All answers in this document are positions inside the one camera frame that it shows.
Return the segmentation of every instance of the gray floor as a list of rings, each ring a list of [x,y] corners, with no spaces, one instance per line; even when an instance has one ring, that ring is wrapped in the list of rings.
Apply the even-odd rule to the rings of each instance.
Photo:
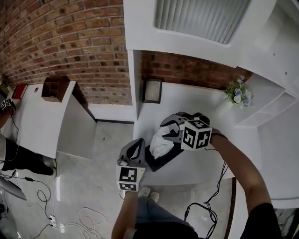
[[[58,226],[57,229],[47,227],[40,239],[97,239],[100,236],[109,239],[111,237],[112,227],[122,204],[116,186],[115,164],[121,148],[132,140],[132,135],[133,125],[100,122],[96,132],[95,156],[92,160],[59,155],[57,179],[53,176],[36,175],[27,170],[18,171],[18,177],[29,176],[43,181],[51,189],[47,215],[54,215]],[[6,194],[7,204],[21,238],[32,239],[49,222],[42,208],[37,204],[44,208],[44,203],[40,202],[36,195],[39,189],[42,189],[47,196],[48,191],[41,183],[27,182],[22,179],[12,181],[22,188],[28,200],[25,202]],[[160,192],[159,204],[174,215],[183,218],[191,202],[203,203],[216,191],[216,183],[155,189]],[[218,215],[218,224],[212,239],[224,238],[231,190],[231,180],[224,180],[221,182],[219,195],[211,201],[212,209]],[[87,227],[95,228],[98,236],[85,230],[79,219]],[[204,238],[212,225],[208,212],[197,206],[192,207],[187,221],[195,228],[198,235]],[[12,238],[19,238],[16,232],[10,233]]]

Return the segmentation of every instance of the blue flower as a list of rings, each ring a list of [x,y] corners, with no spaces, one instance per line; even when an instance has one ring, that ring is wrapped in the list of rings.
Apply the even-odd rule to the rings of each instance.
[[[245,98],[244,98],[244,101],[243,101],[243,104],[244,104],[245,106],[250,106],[250,104],[251,104],[251,99],[245,97]]]
[[[235,95],[241,95],[242,91],[240,89],[235,89]]]

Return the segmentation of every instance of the white baseboard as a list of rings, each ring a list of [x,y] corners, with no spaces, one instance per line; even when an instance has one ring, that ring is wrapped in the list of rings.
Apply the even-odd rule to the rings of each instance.
[[[136,112],[131,105],[83,104],[96,120],[136,121]]]

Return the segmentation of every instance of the brick wall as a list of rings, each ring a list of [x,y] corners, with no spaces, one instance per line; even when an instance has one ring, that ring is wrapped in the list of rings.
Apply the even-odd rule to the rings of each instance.
[[[0,59],[12,86],[67,75],[81,103],[132,104],[122,0],[2,0]]]
[[[231,80],[237,80],[240,76],[248,80],[252,75],[252,72],[240,67],[232,68],[191,56],[153,51],[142,52],[141,73],[145,78],[219,90],[224,90]]]

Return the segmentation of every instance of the small wooden organizer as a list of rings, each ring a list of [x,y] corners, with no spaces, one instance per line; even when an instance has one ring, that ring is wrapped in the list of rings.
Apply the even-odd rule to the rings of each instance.
[[[43,83],[42,98],[45,101],[62,102],[69,82],[67,76],[47,77]]]

